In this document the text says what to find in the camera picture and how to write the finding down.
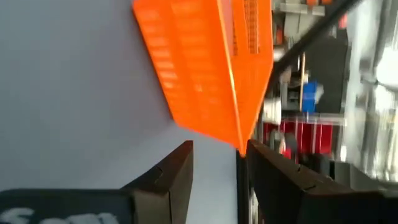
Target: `orange plastic crate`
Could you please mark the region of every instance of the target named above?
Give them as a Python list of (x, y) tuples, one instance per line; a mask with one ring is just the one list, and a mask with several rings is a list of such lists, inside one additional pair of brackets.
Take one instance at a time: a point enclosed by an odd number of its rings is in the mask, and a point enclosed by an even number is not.
[(242, 156), (273, 64), (271, 0), (256, 7), (253, 54), (243, 0), (132, 4), (175, 122), (232, 144)]

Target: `plastic crate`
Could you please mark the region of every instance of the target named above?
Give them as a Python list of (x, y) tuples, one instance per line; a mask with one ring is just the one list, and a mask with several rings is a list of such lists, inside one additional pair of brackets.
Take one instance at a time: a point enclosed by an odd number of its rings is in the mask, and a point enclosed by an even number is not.
[(251, 27), (259, 50), (251, 54), (243, 0), (132, 4), (175, 122), (230, 143), (242, 156), (273, 64), (271, 0), (256, 7)]

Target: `black pole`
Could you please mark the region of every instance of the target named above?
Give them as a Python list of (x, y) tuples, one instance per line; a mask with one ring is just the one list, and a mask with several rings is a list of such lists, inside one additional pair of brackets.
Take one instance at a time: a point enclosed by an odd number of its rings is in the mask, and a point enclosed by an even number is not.
[(300, 55), (305, 52), (310, 44), (326, 33), (339, 19), (352, 9), (361, 0), (338, 0), (332, 6), (330, 11), (321, 19), (319, 19), (306, 34), (286, 52), (286, 54), (274, 64), (272, 73), (269, 79), (267, 93), (269, 93), (273, 86), (279, 81), (279, 76), (284, 72), (290, 64), (294, 62)]

